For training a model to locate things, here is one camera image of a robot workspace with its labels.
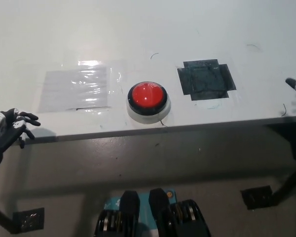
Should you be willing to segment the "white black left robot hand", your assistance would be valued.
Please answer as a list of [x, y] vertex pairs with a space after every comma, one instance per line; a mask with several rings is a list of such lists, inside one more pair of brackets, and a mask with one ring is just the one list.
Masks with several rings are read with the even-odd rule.
[[35, 139], [33, 133], [27, 128], [28, 123], [33, 126], [40, 126], [38, 117], [32, 113], [22, 112], [17, 108], [0, 111], [0, 163], [3, 159], [3, 153], [15, 142], [19, 142], [20, 148], [24, 148], [23, 134], [26, 134], [32, 140]]

